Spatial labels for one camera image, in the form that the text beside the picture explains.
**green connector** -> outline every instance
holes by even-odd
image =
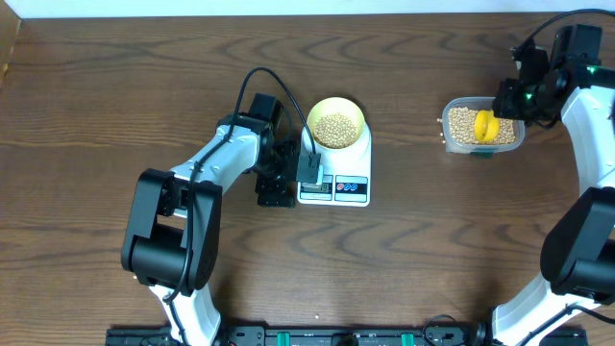
[[[290,334],[278,333],[278,346],[290,346]]]
[[[402,334],[402,346],[414,346],[413,334]]]

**white wall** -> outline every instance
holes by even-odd
[[[174,15],[563,12],[615,0],[5,0],[22,18]]]

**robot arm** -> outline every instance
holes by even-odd
[[[248,113],[218,123],[215,137],[194,157],[169,172],[148,169],[138,179],[122,249],[122,266],[159,297],[171,321],[171,335],[190,345],[210,345],[220,326],[207,282],[218,251],[222,195],[239,175],[258,174],[258,203],[294,206],[287,184],[318,179],[318,156],[299,155],[296,141],[276,142],[283,105],[257,94]],[[227,136],[234,121],[234,130]],[[185,284],[186,232],[166,226],[163,217],[186,218],[188,185],[195,162],[208,155],[196,173],[193,190],[192,260]],[[172,305],[164,300],[181,288]]]
[[[520,55],[520,78],[501,84],[496,116],[566,126],[575,151],[581,197],[549,233],[541,274],[494,309],[491,333],[505,345],[537,346],[580,313],[615,300],[615,72],[599,67],[600,28],[557,33],[552,60],[532,46]]]

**yellow bowl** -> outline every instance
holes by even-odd
[[[363,112],[361,109],[353,101],[342,97],[330,97],[328,99],[324,99],[317,103],[316,106],[309,111],[309,115],[307,116],[307,125],[311,129],[312,135],[314,129],[316,129],[316,124],[318,124],[318,121],[323,116],[335,113],[340,113],[346,116],[357,127],[357,133],[355,134],[355,140],[353,141],[353,143],[355,143],[365,129],[365,118],[363,117]],[[321,142],[318,142],[318,144],[329,148]]]

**wooden table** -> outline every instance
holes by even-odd
[[[220,311],[301,326],[484,318],[538,273],[545,234],[578,197],[573,150],[559,125],[491,159],[447,154],[436,118],[456,97],[495,95],[515,76],[508,49],[548,17],[26,21],[0,93],[2,343],[102,344],[107,328],[166,322],[120,265],[136,178],[208,142],[257,65],[277,71],[305,112],[329,96],[358,100],[374,137],[372,202],[263,209],[256,177],[242,176],[224,198],[210,281]],[[576,18],[603,25],[612,66],[606,20]],[[257,75],[245,109],[256,91],[283,95]],[[574,322],[592,345],[615,337]]]

